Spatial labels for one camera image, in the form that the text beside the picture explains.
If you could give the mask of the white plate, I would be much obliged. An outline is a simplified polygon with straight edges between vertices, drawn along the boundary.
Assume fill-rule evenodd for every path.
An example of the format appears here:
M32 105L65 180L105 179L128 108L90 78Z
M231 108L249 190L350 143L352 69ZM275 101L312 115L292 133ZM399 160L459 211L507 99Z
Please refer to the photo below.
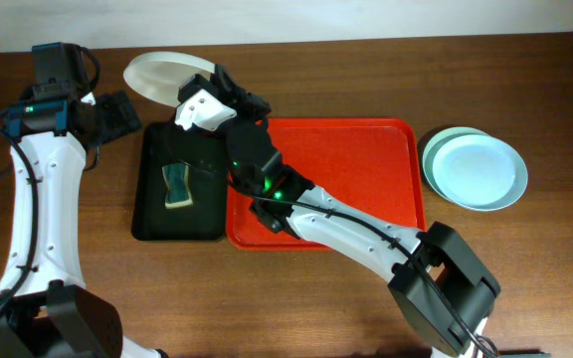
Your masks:
M178 92L194 75L208 79L215 64L192 55L150 52L135 57L125 68L126 84L138 94L157 103L176 107Z

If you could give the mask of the green and yellow sponge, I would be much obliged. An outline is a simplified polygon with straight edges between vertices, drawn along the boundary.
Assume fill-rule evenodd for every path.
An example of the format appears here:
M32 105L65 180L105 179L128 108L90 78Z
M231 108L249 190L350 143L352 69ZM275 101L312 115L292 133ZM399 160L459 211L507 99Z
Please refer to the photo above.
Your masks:
M191 206L193 199L189 189L189 170L183 163L173 163L162 167L166 186L164 205L166 209Z

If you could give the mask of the pale green plate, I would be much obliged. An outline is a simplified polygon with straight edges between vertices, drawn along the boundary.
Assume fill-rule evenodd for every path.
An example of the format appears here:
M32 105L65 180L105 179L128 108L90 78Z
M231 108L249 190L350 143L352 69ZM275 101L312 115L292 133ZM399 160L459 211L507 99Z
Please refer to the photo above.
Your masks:
M448 197L443 193L441 188L438 186L434 174L433 174L433 163L437 152L450 140L455 139L464 135L479 134L485 135L484 131L476 128L466 127L466 126L452 126L444 128L431 135L426 145L423 147L422 152L422 173L426 179L426 182L430 187L439 194L442 198L448 200Z

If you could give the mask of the light blue plate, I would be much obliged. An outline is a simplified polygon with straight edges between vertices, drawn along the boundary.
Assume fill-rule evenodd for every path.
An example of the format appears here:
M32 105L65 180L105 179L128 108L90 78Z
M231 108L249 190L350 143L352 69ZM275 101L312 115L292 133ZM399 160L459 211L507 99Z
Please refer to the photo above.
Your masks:
M451 202L481 212L497 211L517 202L528 186L528 170L507 143L483 134L448 141L436 153L432 175Z

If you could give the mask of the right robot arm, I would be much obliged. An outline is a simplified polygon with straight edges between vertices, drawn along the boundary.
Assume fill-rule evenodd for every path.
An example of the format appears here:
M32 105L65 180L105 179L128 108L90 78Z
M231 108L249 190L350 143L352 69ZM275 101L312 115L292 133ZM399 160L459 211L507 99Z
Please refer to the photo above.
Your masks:
M435 222L423 231L350 207L285 164L269 135L271 106L224 67L195 74L178 90L174 123L225 141L229 186L252 200L273 233L331 248L383 278L402 314L435 350L496 357L482 335L500 285L460 234Z

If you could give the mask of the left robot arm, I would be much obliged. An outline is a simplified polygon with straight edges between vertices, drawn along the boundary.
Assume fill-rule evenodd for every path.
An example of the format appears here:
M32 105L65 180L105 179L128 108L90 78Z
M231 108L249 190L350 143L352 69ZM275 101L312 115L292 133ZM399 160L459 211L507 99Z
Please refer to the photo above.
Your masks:
M0 111L15 176L11 244L0 279L0 357L162 357L123 334L116 308L89 292L79 258L88 153L141 122L122 90L94 96L100 64L80 45L32 48L36 79Z

